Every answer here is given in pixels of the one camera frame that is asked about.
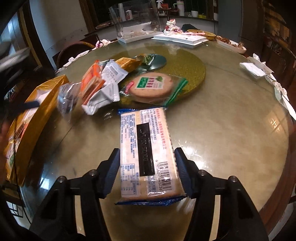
green label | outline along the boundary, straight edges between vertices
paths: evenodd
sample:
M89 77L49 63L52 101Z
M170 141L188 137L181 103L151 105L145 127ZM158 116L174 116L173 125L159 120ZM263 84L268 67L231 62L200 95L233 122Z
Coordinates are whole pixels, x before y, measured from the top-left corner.
M145 88L148 82L148 77L142 77L137 85L137 88Z

glass tabletop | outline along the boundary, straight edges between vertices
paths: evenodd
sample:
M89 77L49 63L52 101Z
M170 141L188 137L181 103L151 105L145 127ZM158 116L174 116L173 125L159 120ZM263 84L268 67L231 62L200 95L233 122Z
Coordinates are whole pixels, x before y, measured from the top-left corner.
M216 42L187 47L172 42L145 39L121 45L118 42L91 51L73 62L59 75L79 82L96 60L114 58L124 52L165 51L173 74L190 81L196 71L189 54L206 68L204 81L196 91L173 103L166 118L174 149L182 147L188 159L211 175L235 175L260 210L272 195L286 162L291 118L277 101L274 88L265 79L255 80L239 67L247 59L224 49ZM190 66L186 70L180 66ZM57 177L80 177L107 160L120 148L118 104L101 108L88 116L77 104L72 122L55 110L34 149L22 194L31 216ZM120 175L113 189L101 200L104 218L112 240L183 240L195 200L189 198L168 207L114 205L120 199ZM80 200L75 198L78 232L83 233ZM217 234L219 198L216 199L211 239Z

green packet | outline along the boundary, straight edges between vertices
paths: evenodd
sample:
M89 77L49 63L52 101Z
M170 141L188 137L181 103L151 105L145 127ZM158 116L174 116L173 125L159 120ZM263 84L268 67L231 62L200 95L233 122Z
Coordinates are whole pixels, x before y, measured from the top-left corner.
M119 92L133 101L167 107L188 81L179 76L157 72L142 72Z

barcode number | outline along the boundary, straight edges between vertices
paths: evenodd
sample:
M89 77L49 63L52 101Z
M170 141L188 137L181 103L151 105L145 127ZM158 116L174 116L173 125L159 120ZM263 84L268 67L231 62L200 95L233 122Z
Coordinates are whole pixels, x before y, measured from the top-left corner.
M172 190L172 183L170 180L170 172L168 168L168 162L159 162L159 172L160 172L160 180L162 184L162 190L168 191Z
M115 75L118 75L118 72L117 72L112 66L110 66L110 70L111 70Z

metal bolt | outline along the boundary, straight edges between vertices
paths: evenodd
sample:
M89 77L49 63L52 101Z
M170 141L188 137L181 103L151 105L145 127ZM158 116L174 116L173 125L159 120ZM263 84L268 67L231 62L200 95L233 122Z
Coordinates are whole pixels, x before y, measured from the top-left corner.
M234 183L236 183L238 180L236 176L230 176L229 179Z
M65 176L60 176L60 177L57 178L57 181L58 181L59 183L62 183L62 182L64 182L64 181L66 181L66 180L67 180L67 178L66 178Z
M207 174L207 172L205 170L199 170L198 174L201 176L205 176Z
M96 176L98 174L98 171L96 169L92 169L92 170L89 171L89 174L91 176Z

